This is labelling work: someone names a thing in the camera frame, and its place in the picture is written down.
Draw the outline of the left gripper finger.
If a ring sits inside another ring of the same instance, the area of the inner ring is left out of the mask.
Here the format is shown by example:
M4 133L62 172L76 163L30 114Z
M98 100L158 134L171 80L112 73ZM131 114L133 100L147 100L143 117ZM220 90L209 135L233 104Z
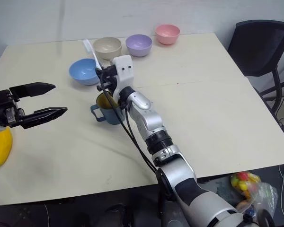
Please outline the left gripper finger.
M24 129L32 128L59 118L67 110L67 107L48 107L34 111L32 114L21 117L19 125Z
M43 95L54 88L56 88L56 86L53 84L44 83L44 82L35 82L35 83L10 87L9 90L15 99L21 99L24 97L34 97L34 96Z

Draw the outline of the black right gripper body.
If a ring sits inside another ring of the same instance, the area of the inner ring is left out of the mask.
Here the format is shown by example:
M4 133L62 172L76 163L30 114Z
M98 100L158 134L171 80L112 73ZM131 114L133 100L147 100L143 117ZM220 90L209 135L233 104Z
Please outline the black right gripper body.
M102 70L102 81L104 88L112 95L117 86L117 70L115 65L108 66Z

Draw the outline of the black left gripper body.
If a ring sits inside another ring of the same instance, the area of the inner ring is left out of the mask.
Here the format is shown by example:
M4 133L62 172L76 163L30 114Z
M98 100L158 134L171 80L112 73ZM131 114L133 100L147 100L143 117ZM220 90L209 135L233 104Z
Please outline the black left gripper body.
M0 126L26 128L25 112L17 102L27 96L26 89L6 89L0 91Z

